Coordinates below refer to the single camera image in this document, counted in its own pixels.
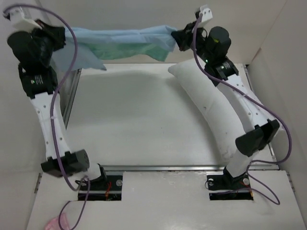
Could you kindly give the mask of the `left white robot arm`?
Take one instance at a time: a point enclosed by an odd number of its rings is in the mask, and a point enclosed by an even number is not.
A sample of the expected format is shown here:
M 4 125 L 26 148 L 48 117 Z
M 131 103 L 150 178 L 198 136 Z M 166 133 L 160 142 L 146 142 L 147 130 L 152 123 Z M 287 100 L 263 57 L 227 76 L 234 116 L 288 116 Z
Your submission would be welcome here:
M 19 78 L 26 96 L 38 116 L 46 146 L 46 161 L 41 169 L 54 177 L 69 177 L 90 167 L 84 149 L 73 152 L 68 144 L 60 109 L 56 72 L 50 65 L 53 52 L 65 46 L 64 27 L 38 21 L 30 31 L 17 31 L 7 44 L 19 60 Z

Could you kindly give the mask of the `white pillow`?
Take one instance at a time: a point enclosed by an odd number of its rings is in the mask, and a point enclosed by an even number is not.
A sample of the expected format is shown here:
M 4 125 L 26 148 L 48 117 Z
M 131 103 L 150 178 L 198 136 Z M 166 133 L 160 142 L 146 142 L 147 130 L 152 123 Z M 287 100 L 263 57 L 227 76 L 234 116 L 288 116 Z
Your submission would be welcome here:
M 168 72 L 176 77 L 205 118 L 222 161 L 228 163 L 236 150 L 235 139 L 245 134 L 235 110 L 194 59 L 172 65 Z

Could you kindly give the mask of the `light blue pillowcase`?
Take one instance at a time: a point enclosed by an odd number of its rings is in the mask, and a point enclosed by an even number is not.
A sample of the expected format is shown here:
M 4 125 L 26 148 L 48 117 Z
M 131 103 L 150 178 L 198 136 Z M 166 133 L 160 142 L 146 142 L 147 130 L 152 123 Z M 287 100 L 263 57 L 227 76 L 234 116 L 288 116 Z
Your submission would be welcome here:
M 172 32 L 176 28 L 160 25 L 140 30 L 89 30 L 74 27 L 65 30 L 66 44 L 55 51 L 52 58 L 61 71 L 100 69 L 105 70 L 104 60 L 147 55 L 164 62 L 173 52 L 176 41 Z

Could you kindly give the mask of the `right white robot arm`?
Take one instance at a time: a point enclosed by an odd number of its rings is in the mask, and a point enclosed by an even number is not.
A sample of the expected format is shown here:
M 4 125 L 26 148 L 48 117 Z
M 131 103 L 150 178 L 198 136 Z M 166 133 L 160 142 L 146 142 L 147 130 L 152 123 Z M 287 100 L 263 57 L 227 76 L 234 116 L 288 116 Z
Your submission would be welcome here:
M 180 51 L 192 49 L 205 62 L 201 70 L 209 74 L 242 123 L 244 133 L 235 139 L 236 151 L 221 176 L 223 185 L 232 189 L 247 175 L 254 157 L 272 141 L 280 124 L 263 112 L 261 103 L 243 86 L 237 68 L 226 55 L 231 45 L 229 32 L 216 26 L 203 36 L 204 29 L 195 29 L 195 25 L 190 23 L 171 35 Z

